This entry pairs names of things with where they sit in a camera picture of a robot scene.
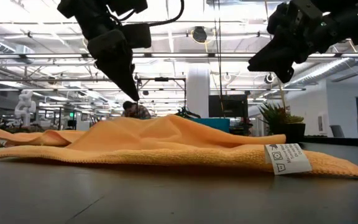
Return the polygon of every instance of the potted plant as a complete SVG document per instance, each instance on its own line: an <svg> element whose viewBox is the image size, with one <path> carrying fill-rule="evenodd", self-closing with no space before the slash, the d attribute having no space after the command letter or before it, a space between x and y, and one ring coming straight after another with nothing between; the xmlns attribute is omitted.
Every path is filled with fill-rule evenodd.
<svg viewBox="0 0 358 224"><path fill-rule="evenodd" d="M285 134L287 143L297 143L303 139L305 135L305 123L303 118L293 116L285 111L280 105L264 103L259 108L260 113L268 124L269 134Z"/></svg>

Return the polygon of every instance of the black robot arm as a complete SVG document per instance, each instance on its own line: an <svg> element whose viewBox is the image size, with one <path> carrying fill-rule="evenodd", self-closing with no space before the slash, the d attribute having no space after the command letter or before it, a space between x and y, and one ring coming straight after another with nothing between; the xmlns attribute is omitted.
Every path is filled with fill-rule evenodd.
<svg viewBox="0 0 358 224"><path fill-rule="evenodd" d="M292 64L351 38L358 44L358 0L292 0L270 16L267 31L274 37L249 60L253 72L275 72L289 82Z"/></svg>
<svg viewBox="0 0 358 224"><path fill-rule="evenodd" d="M88 40L88 50L96 59L95 65L124 93L133 100L139 100L132 74L132 49L149 48L152 45L150 26L174 22L183 14L184 0L181 1L179 15L168 21L153 24L138 23L123 26L118 16L125 12L140 13L147 9L146 0L62 0L58 10L66 18L75 17L84 37Z"/></svg>

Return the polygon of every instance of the column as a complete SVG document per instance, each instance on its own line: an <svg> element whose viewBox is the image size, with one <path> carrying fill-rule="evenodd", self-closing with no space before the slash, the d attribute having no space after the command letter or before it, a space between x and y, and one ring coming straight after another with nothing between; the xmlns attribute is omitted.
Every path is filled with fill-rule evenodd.
<svg viewBox="0 0 358 224"><path fill-rule="evenodd" d="M209 64L190 64L187 74L186 90L188 109L200 115L202 118L209 118Z"/></svg>

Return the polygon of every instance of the table surface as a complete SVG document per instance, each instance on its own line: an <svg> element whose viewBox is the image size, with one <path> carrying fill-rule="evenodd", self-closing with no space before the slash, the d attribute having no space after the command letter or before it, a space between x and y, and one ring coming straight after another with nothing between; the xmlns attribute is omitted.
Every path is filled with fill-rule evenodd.
<svg viewBox="0 0 358 224"><path fill-rule="evenodd" d="M358 165L358 147L304 147ZM358 223L358 180L14 159L0 223Z"/></svg>

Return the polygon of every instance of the person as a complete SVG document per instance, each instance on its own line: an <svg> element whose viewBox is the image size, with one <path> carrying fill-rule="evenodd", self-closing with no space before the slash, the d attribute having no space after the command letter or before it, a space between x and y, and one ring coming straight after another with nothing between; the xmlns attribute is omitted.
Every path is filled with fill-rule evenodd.
<svg viewBox="0 0 358 224"><path fill-rule="evenodd" d="M123 117L127 118L138 118L138 119L150 119L151 115L148 109L142 105L137 106L137 103L126 101L122 107L124 112L122 112Z"/></svg>

